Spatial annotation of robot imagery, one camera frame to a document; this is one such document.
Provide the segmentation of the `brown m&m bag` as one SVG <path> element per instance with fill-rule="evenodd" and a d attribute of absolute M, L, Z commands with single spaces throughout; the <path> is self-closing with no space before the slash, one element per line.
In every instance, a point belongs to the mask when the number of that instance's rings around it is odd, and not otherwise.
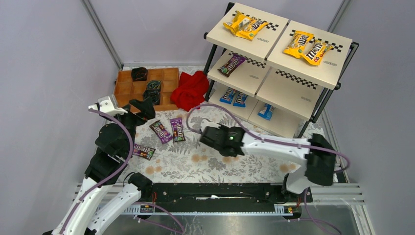
<path fill-rule="evenodd" d="M 154 156 L 155 151 L 155 148 L 146 147 L 135 143 L 133 148 L 133 155 L 151 160 L 151 158 Z"/>
<path fill-rule="evenodd" d="M 236 68 L 238 68 L 242 63 L 246 61 L 244 56 L 239 54 L 232 54 L 232 57 L 229 61 L 227 61 L 223 66 L 218 68 L 217 70 L 225 77 L 229 77 Z"/>

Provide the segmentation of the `blue M&M bag moved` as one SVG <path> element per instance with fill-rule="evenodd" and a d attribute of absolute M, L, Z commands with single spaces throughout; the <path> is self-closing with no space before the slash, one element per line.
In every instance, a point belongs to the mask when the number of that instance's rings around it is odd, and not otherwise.
<path fill-rule="evenodd" d="M 243 92 L 239 92 L 236 96 L 235 101 L 233 102 L 233 106 L 235 107 L 246 107 L 246 99 L 247 99 L 248 95 L 243 93 Z"/>

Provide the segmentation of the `yellow candy bag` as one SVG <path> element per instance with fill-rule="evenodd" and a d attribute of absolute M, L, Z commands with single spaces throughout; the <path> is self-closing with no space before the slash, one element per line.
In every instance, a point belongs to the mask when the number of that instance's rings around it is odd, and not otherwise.
<path fill-rule="evenodd" d="M 240 11 L 236 11 L 236 14 L 231 22 L 224 22 L 223 26 L 229 30 L 233 35 L 240 30 L 243 30 L 251 21 L 251 18 L 244 15 Z"/>
<path fill-rule="evenodd" d="M 305 47 L 313 38 L 314 34 L 312 33 L 295 31 L 291 42 L 283 50 L 283 53 L 300 59 L 302 57 L 303 51 L 305 50 Z"/>
<path fill-rule="evenodd" d="M 317 40 L 307 53 L 302 54 L 302 58 L 310 65 L 318 66 L 320 65 L 324 55 L 328 51 L 332 50 L 332 48 L 333 45 Z"/>

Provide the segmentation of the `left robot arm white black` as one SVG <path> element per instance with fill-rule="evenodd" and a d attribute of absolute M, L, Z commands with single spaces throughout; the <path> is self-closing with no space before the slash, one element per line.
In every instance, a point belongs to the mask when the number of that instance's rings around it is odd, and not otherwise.
<path fill-rule="evenodd" d="M 95 140 L 97 147 L 85 171 L 76 198 L 59 225 L 48 235 L 101 235 L 151 185 L 140 173 L 133 175 L 121 192 L 104 207 L 99 204 L 112 189 L 133 155 L 136 128 L 155 118 L 152 99 L 131 99 L 120 107 L 114 95 L 100 98 L 88 107 L 109 121 Z"/>

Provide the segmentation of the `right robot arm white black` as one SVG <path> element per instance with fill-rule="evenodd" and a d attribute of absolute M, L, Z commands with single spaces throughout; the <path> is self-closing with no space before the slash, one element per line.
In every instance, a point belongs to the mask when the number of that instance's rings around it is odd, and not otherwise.
<path fill-rule="evenodd" d="M 297 170 L 284 177 L 283 190 L 290 193 L 301 194 L 313 185 L 333 184 L 336 154 L 320 134 L 314 134 L 310 139 L 290 139 L 203 121 L 200 142 L 225 157 L 261 155 L 299 165 Z"/>

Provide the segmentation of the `purple candy bag left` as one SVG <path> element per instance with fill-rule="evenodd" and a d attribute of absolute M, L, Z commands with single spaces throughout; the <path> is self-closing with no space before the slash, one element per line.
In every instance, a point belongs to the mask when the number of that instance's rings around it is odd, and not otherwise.
<path fill-rule="evenodd" d="M 162 144 L 168 143 L 173 139 L 171 134 L 166 130 L 165 126 L 161 123 L 160 120 L 157 120 L 154 123 L 150 124 L 149 127 L 151 130 L 155 132 Z"/>

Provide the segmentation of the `purple candy bag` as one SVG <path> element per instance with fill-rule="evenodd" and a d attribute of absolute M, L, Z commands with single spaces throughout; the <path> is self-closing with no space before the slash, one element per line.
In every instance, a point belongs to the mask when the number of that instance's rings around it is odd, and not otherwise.
<path fill-rule="evenodd" d="M 173 131 L 173 142 L 185 141 L 183 119 L 181 117 L 173 118 L 170 120 Z"/>
<path fill-rule="evenodd" d="M 173 139 L 171 134 L 166 130 L 165 126 L 161 123 L 160 120 L 157 120 L 154 123 L 150 124 L 149 127 L 151 130 L 155 132 L 162 144 L 168 143 Z"/>

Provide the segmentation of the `purple candy bag right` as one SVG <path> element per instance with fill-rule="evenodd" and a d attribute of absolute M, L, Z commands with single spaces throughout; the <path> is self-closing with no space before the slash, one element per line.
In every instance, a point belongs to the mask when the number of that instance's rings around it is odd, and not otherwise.
<path fill-rule="evenodd" d="M 185 141 L 183 119 L 181 117 L 173 118 L 170 120 L 173 131 L 173 142 Z"/>

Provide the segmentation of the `blue M&M bag bottom shelf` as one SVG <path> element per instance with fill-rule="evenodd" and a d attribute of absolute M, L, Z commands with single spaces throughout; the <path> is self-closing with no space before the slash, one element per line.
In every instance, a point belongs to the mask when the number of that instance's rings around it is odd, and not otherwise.
<path fill-rule="evenodd" d="M 220 97 L 219 101 L 222 103 L 231 104 L 236 93 L 236 89 L 228 87 L 225 93 Z"/>

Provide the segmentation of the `brown M&M bag on shelf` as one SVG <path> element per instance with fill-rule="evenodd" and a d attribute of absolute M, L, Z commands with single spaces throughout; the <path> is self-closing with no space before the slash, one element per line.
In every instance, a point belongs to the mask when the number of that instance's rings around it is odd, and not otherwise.
<path fill-rule="evenodd" d="M 229 77 L 236 68 L 238 68 L 242 63 L 246 61 L 244 56 L 239 54 L 232 54 L 232 57 L 229 61 L 227 61 L 223 66 L 218 68 L 217 70 L 225 77 Z"/>

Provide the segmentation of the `cream three-tier shelf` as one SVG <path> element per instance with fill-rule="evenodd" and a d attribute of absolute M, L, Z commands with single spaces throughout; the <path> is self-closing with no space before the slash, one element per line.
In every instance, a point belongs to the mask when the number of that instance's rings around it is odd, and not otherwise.
<path fill-rule="evenodd" d="M 230 2 L 223 21 L 230 21 L 236 11 L 269 24 L 252 41 L 233 36 L 222 23 L 204 34 L 204 38 L 212 43 L 204 69 L 210 79 L 206 101 L 275 135 L 301 137 L 308 125 L 318 120 L 332 93 L 340 88 L 340 79 L 358 43 L 241 3 Z M 317 40 L 333 45 L 320 65 L 313 66 L 303 58 L 283 53 L 295 31 L 314 34 L 305 51 L 309 51 Z M 244 56 L 246 61 L 225 77 L 217 69 L 229 61 L 233 53 Z M 219 101 L 228 87 L 237 90 L 231 104 Z M 239 92 L 248 95 L 246 107 L 232 105 Z M 271 120 L 257 115 L 265 103 L 274 106 Z"/>

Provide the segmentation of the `dark rolled tie lower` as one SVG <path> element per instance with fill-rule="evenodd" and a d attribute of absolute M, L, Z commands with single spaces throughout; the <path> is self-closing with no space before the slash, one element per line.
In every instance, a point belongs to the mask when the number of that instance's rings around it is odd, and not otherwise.
<path fill-rule="evenodd" d="M 144 93 L 143 93 L 143 98 L 144 99 L 149 98 L 152 101 L 153 105 L 160 105 L 161 93 L 157 89 L 145 90 Z"/>

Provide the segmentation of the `dark rolled tie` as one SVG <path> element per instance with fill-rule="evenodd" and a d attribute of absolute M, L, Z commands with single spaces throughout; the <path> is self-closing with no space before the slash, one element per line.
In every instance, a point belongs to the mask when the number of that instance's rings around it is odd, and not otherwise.
<path fill-rule="evenodd" d="M 134 68 L 131 70 L 131 78 L 133 82 L 146 81 L 148 69 L 145 67 Z"/>
<path fill-rule="evenodd" d="M 161 93 L 157 89 L 145 90 L 144 93 L 143 93 L 143 98 L 144 99 L 149 98 L 152 101 L 153 105 L 160 105 Z"/>

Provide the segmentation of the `green rolled tie middle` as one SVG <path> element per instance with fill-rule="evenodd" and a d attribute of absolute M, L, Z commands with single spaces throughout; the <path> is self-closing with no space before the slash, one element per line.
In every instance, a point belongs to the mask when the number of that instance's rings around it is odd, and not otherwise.
<path fill-rule="evenodd" d="M 161 91 L 161 81 L 160 80 L 151 80 L 146 84 L 146 90 L 155 90 Z"/>

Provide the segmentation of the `wooden compartment tray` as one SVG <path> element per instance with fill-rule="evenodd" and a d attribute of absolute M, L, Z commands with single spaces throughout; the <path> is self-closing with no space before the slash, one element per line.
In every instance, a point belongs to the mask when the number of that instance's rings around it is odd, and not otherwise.
<path fill-rule="evenodd" d="M 143 100 L 146 85 L 151 80 L 161 81 L 160 104 L 155 105 L 155 111 L 177 110 L 176 104 L 171 100 L 171 95 L 179 84 L 178 68 L 148 69 L 146 81 L 133 81 L 131 71 L 125 70 L 118 73 L 114 95 L 119 106 L 125 106 L 131 99 Z"/>

